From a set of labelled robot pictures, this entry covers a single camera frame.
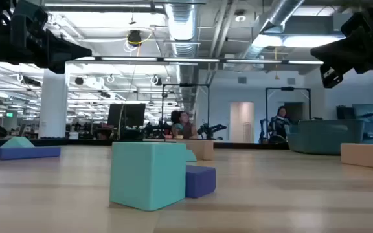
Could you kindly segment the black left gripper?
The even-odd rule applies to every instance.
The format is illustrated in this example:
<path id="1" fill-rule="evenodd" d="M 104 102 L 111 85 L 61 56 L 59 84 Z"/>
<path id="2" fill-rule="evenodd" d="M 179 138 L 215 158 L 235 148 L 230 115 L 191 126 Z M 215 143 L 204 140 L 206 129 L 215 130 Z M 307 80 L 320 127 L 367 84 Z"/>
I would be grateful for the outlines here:
<path id="1" fill-rule="evenodd" d="M 10 42 L 14 48 L 11 64 L 33 63 L 38 67 L 63 65 L 67 61 L 92 56 L 92 50 L 56 37 L 44 26 L 48 13 L 28 0 L 12 0 Z M 53 49 L 48 55 L 48 46 Z"/>

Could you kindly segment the wooden rectangular block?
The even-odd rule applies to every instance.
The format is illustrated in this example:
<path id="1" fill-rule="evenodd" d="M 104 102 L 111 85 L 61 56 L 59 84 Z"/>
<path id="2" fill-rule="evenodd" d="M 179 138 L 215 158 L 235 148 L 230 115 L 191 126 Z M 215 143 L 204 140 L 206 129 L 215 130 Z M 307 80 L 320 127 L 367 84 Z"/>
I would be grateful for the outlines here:
<path id="1" fill-rule="evenodd" d="M 341 162 L 373 168 L 373 144 L 341 144 Z"/>

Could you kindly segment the black monitor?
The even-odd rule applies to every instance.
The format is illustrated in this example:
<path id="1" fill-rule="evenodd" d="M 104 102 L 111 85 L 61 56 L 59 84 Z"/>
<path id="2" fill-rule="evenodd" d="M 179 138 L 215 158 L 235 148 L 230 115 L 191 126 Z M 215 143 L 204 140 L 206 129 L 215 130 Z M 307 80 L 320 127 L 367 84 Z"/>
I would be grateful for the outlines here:
<path id="1" fill-rule="evenodd" d="M 110 126 L 142 126 L 145 110 L 146 104 L 111 104 L 107 124 Z"/>

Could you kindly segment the grey monitor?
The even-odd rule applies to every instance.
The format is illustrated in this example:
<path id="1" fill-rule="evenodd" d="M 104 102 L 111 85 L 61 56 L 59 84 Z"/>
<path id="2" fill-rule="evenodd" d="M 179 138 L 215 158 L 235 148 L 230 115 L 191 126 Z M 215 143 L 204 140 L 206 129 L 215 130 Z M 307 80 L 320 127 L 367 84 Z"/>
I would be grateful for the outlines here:
<path id="1" fill-rule="evenodd" d="M 373 123 L 373 104 L 353 104 L 356 119 Z"/>

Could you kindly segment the long LED light bar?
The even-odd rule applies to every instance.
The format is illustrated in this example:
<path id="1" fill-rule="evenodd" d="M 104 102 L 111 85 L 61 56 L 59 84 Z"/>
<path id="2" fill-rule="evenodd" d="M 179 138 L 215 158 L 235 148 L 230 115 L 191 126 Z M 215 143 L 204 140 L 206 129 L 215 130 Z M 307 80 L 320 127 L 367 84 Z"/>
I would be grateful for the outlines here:
<path id="1" fill-rule="evenodd" d="M 275 64 L 275 65 L 322 65 L 322 61 L 308 60 L 243 60 L 226 58 L 164 58 L 164 57 L 112 57 L 92 56 L 78 58 L 69 63 L 110 63 L 110 62 L 157 62 L 157 63 L 231 63 L 231 64 Z"/>

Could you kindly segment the white door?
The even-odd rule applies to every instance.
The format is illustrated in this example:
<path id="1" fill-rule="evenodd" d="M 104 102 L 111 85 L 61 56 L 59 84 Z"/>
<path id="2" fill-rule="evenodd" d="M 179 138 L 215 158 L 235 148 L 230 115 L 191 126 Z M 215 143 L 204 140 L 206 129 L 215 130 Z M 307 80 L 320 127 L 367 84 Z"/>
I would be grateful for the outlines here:
<path id="1" fill-rule="evenodd" d="M 254 104 L 230 103 L 229 140 L 233 143 L 254 143 Z"/>

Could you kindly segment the white square column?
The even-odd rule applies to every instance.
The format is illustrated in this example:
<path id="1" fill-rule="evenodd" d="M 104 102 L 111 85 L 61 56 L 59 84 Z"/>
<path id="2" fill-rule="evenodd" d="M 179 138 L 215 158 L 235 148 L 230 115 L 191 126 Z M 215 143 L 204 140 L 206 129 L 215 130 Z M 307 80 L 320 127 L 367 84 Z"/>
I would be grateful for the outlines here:
<path id="1" fill-rule="evenodd" d="M 69 77 L 48 69 L 43 72 L 41 86 L 39 138 L 64 138 L 67 120 Z"/>

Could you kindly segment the purple rectangular block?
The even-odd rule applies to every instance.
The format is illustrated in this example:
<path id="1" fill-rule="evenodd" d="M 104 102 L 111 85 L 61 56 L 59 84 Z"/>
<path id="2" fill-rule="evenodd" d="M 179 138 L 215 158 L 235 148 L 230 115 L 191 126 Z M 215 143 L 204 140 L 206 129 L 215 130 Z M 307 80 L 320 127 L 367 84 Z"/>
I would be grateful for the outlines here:
<path id="1" fill-rule="evenodd" d="M 216 169 L 208 166 L 186 166 L 187 198 L 199 198 L 211 194 L 216 189 Z"/>
<path id="2" fill-rule="evenodd" d="M 59 157 L 61 147 L 0 148 L 0 161 Z"/>

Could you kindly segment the black background box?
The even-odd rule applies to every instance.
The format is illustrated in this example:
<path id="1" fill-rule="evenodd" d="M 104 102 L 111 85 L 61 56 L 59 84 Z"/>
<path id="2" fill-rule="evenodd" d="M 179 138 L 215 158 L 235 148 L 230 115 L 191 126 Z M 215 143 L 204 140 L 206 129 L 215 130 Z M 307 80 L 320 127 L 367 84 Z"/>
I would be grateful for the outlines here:
<path id="1" fill-rule="evenodd" d="M 336 107 L 336 115 L 338 120 L 354 120 L 356 119 L 355 109 L 339 105 Z"/>

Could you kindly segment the wooden arch block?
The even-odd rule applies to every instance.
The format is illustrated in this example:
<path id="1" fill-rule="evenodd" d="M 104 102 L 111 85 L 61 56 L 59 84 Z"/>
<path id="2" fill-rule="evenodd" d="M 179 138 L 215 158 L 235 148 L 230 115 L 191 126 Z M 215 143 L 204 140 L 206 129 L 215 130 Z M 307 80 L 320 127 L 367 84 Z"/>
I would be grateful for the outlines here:
<path id="1" fill-rule="evenodd" d="M 211 140 L 203 139 L 177 139 L 176 143 L 183 143 L 188 150 L 191 150 L 197 160 L 213 161 L 214 160 L 214 143 Z"/>

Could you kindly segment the teal cube block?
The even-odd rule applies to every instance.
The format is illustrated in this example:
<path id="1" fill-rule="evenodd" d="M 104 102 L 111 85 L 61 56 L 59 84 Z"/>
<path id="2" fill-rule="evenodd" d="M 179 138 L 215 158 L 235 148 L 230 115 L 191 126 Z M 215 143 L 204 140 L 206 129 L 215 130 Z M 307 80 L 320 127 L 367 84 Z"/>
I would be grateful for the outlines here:
<path id="1" fill-rule="evenodd" d="M 173 142 L 114 142 L 109 201 L 154 211 L 184 199 L 186 152 Z"/>

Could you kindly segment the black table frame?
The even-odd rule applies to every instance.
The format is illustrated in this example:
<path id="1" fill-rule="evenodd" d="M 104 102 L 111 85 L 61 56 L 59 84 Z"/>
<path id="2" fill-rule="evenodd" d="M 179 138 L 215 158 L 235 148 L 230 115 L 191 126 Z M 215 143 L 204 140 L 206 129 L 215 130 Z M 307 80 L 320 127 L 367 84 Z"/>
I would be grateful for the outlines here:
<path id="1" fill-rule="evenodd" d="M 30 139 L 35 146 L 110 146 L 112 140 L 89 140 L 89 139 Z M 232 143 L 220 140 L 213 140 L 214 149 L 234 149 L 234 150 L 288 150 L 287 144 L 251 144 Z"/>

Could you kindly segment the green blocks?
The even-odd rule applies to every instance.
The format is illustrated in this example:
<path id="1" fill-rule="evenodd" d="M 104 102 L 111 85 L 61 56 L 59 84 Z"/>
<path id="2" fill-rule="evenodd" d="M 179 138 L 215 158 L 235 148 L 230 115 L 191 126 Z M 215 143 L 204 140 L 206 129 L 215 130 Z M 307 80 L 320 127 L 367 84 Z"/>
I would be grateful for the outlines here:
<path id="1" fill-rule="evenodd" d="M 1 148 L 33 148 L 34 145 L 26 137 L 12 137 Z"/>

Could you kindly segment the black gantry frame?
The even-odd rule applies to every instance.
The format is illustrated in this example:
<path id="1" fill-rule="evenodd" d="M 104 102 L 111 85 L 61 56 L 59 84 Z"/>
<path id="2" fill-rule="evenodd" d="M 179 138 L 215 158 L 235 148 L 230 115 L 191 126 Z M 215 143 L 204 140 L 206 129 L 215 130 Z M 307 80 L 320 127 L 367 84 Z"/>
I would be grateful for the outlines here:
<path id="1" fill-rule="evenodd" d="M 207 91 L 209 91 L 209 85 L 207 84 L 193 84 L 193 83 L 180 83 L 180 84 L 163 84 L 162 91 L 161 91 L 161 99 L 164 100 L 165 97 L 164 95 L 166 94 L 166 88 L 167 87 L 178 87 L 180 89 L 192 89 L 192 88 L 198 88 L 198 87 L 206 87 Z M 181 109 L 181 110 L 174 110 L 174 111 L 186 111 L 189 114 L 190 121 L 192 122 L 192 112 L 187 111 L 186 109 Z M 172 136 L 171 128 L 170 128 L 170 135 L 169 136 L 164 136 L 165 139 L 174 139 Z"/>
<path id="2" fill-rule="evenodd" d="M 311 119 L 312 118 L 312 115 L 311 115 L 311 89 L 310 88 L 301 88 L 301 87 L 291 87 L 291 86 L 287 86 L 287 87 L 266 87 L 265 88 L 265 121 L 266 121 L 266 126 L 262 129 L 265 130 L 265 133 L 266 133 L 266 140 L 269 142 L 270 141 L 270 133 L 269 133 L 269 110 L 268 110 L 268 107 L 269 107 L 269 104 L 268 104 L 268 101 L 269 101 L 269 90 L 280 90 L 280 91 L 301 91 L 302 94 L 304 94 L 304 91 L 307 92 L 307 95 L 305 95 L 305 97 L 308 99 L 308 119 Z"/>

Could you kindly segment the dark teal bin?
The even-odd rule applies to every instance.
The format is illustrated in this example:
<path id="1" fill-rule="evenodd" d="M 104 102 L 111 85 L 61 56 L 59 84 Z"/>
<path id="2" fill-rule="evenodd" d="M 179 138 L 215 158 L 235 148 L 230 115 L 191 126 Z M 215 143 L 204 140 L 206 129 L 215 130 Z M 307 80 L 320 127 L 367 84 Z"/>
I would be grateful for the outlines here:
<path id="1" fill-rule="evenodd" d="M 362 120 L 301 120 L 285 125 L 291 151 L 314 155 L 340 155 L 341 144 L 360 144 Z"/>

